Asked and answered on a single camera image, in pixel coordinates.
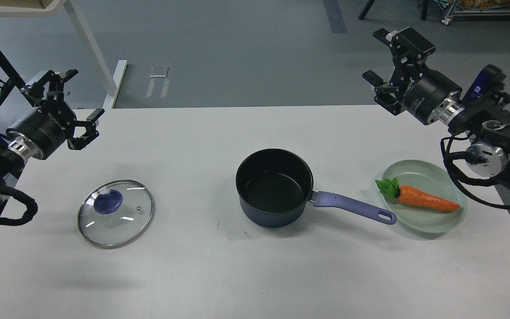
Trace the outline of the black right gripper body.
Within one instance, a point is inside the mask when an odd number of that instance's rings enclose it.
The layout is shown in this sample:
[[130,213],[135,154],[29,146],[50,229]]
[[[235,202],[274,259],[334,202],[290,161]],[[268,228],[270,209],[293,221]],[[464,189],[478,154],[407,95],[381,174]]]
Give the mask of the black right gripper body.
[[403,92],[402,105],[405,111],[423,125],[429,125],[437,118],[434,111],[443,101],[460,94],[462,89],[439,71],[424,71],[410,77]]

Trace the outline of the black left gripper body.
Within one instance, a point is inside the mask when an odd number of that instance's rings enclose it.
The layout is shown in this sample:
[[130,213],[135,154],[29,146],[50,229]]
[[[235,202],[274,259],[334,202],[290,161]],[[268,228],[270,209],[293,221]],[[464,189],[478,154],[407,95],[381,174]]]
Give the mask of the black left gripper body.
[[73,111],[65,108],[36,108],[14,122],[7,130],[10,139],[22,137],[37,147],[34,158],[46,160],[66,140],[73,137]]

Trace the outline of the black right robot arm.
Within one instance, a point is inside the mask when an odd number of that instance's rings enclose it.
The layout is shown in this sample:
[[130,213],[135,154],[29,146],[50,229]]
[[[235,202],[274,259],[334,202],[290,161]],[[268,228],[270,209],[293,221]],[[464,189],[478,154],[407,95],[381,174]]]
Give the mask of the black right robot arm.
[[423,125],[442,122],[449,136],[440,142],[445,169],[468,198],[489,207],[510,210],[476,197],[466,185],[510,190],[510,95],[504,91],[502,69],[486,65],[462,93],[454,81],[430,69],[427,58],[435,46],[415,29],[380,28],[374,38],[391,53],[394,71],[384,81],[374,71],[362,77],[374,88],[375,102],[393,115],[408,112]]

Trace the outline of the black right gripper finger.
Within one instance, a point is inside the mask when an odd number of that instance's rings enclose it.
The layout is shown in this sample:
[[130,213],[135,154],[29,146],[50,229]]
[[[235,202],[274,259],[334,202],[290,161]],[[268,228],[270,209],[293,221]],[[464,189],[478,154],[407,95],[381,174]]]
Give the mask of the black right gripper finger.
[[403,99],[407,88],[405,73],[394,70],[389,81],[384,81],[372,70],[362,74],[362,78],[374,89],[374,101],[392,115],[399,115],[405,111]]
[[419,80],[427,70],[427,58],[436,50],[433,43],[412,27],[390,32],[380,28],[374,31],[374,38],[389,47],[394,65],[389,83],[398,87]]

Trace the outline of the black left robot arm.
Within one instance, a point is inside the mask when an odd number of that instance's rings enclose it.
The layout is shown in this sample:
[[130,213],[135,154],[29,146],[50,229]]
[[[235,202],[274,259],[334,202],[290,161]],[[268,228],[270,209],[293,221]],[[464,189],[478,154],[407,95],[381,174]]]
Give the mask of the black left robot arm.
[[11,186],[6,176],[18,178],[28,160],[46,160],[63,144],[80,151],[99,136],[104,110],[95,109],[80,121],[65,101],[65,83],[77,74],[76,69],[43,71],[20,88],[34,107],[0,133],[0,226],[23,226],[38,211],[36,200]]

